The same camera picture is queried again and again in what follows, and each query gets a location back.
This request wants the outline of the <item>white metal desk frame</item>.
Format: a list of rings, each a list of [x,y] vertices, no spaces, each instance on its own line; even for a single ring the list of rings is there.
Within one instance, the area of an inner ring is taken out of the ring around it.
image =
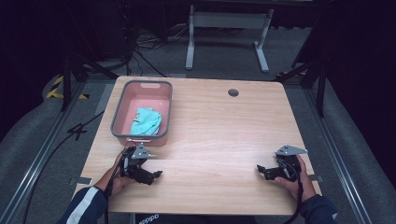
[[[266,61],[263,45],[270,28],[274,11],[269,9],[264,14],[248,13],[231,13],[231,12],[203,12],[197,11],[194,5],[190,6],[189,15],[189,44],[187,48],[187,57],[185,68],[193,68],[195,40],[195,28],[232,28],[232,29],[250,29],[261,30],[261,37],[253,43],[259,65],[263,73],[269,72],[269,66]]]

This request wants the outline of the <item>metal floor rail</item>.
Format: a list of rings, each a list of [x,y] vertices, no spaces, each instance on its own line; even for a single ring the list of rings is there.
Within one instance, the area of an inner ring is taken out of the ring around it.
[[[68,106],[46,98],[0,144],[0,224],[12,224],[23,213],[47,159],[67,135],[65,124],[85,86],[75,84]]]
[[[304,97],[309,104],[311,111],[314,113],[315,121],[317,122],[321,133],[324,135],[324,139],[327,147],[329,148],[329,155],[334,166],[335,172],[337,173],[346,197],[351,205],[354,215],[359,224],[373,224],[366,207],[364,206],[361,196],[358,193],[354,180],[352,179],[346,163],[344,162],[341,154],[338,150],[337,145],[332,137],[332,134],[316,108],[316,99],[314,94],[310,90],[303,90]]]

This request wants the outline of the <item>person's left hand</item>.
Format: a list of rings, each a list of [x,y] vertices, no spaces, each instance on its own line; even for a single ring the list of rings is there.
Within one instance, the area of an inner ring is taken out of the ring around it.
[[[122,157],[120,153],[115,159],[113,165],[103,174],[103,176],[94,184],[97,188],[102,191],[106,190],[109,183],[112,183],[111,195],[116,195],[122,191],[122,189],[134,181],[128,176],[119,176],[119,162]]]

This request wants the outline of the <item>teal cloth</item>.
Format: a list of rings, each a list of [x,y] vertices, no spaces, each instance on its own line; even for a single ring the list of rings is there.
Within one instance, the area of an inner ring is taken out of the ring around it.
[[[138,107],[131,125],[132,135],[156,135],[160,129],[162,115],[151,107]]]

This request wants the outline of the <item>person's dark printed clothing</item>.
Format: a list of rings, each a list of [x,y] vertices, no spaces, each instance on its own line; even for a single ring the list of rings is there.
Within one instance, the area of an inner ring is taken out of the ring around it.
[[[254,216],[137,214],[136,224],[257,224]]]

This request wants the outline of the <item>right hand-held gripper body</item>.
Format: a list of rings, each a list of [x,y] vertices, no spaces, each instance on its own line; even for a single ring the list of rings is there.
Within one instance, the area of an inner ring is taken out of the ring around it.
[[[267,169],[267,174],[273,174],[276,177],[283,177],[291,182],[297,179],[297,174],[301,171],[300,163],[296,156],[307,154],[308,150],[304,148],[285,145],[278,149],[276,154],[276,168]]]

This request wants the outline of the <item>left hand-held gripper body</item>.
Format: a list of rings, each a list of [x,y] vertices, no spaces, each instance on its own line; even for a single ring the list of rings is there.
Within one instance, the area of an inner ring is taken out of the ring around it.
[[[143,169],[142,165],[150,158],[143,143],[125,148],[120,159],[120,175],[128,176],[136,182],[142,182],[144,177],[149,177],[150,172]]]

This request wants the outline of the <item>person's right hand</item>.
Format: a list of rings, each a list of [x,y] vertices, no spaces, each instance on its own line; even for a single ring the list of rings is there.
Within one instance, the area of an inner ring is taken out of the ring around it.
[[[300,181],[290,182],[283,177],[276,177],[275,183],[278,184],[280,187],[287,189],[295,199],[299,198],[299,184],[302,184],[303,193],[300,198],[302,202],[305,202],[306,200],[315,196],[317,193],[310,177],[306,172],[304,160],[301,158],[300,155],[297,155],[296,158],[300,163],[301,167]]]

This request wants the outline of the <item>pink basket with grey rim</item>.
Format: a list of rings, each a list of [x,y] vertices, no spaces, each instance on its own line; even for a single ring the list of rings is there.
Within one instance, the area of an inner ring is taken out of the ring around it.
[[[135,142],[146,146],[160,147],[167,141],[173,86],[167,81],[132,80],[122,90],[111,124],[112,134],[122,145]],[[151,107],[163,119],[156,135],[132,135],[131,125],[138,107]]]

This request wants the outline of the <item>black metal stand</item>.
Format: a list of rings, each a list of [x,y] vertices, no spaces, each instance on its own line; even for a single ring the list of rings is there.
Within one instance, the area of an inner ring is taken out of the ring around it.
[[[79,83],[86,82],[88,80],[89,75],[84,64],[89,65],[93,70],[111,79],[117,79],[119,77],[99,63],[90,61],[81,54],[73,51],[68,52],[63,63],[64,98],[62,111],[65,111],[72,102],[72,77],[75,77],[76,81]]]
[[[316,110],[318,111],[318,114],[323,118],[323,103],[326,87],[326,65],[324,62],[317,61],[304,63],[289,72],[281,72],[276,76],[275,82],[286,81],[289,78],[301,74],[302,72],[305,72],[304,77],[300,81],[300,86],[303,89],[311,89],[315,82],[318,83]]]

